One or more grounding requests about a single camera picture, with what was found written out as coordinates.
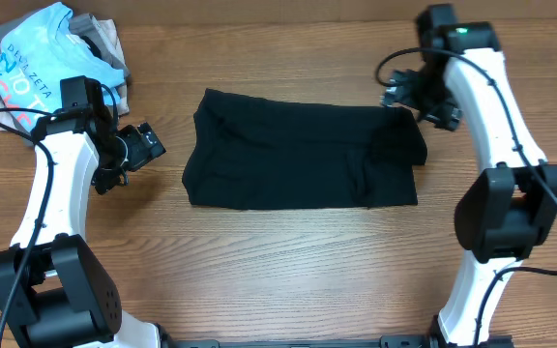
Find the black t-shirt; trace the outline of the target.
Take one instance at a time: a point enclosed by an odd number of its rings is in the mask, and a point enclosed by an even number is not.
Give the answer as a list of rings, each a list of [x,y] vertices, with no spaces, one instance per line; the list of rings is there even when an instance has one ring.
[[[379,208],[418,202],[427,147],[402,107],[270,101],[208,89],[182,176],[196,206]]]

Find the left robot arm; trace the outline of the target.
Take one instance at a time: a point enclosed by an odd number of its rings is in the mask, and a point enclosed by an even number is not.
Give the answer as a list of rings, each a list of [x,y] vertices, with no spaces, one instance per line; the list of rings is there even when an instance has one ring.
[[[92,190],[105,194],[164,154],[152,128],[118,127],[108,88],[77,76],[60,82],[61,108],[39,111],[30,131],[36,170],[10,246],[0,251],[0,346],[159,347],[174,342],[158,324],[123,309],[115,282],[86,243]]]

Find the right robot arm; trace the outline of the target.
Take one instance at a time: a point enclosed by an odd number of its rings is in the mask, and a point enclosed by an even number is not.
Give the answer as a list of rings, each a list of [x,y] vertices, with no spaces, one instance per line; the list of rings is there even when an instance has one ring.
[[[509,347],[489,325],[511,277],[544,243],[557,218],[557,164],[528,131],[507,78],[491,24],[460,22],[449,4],[416,18],[423,67],[396,71],[381,102],[418,111],[420,120],[454,131],[465,124],[479,175],[454,210],[463,250],[452,293],[424,335],[387,335],[386,347]]]

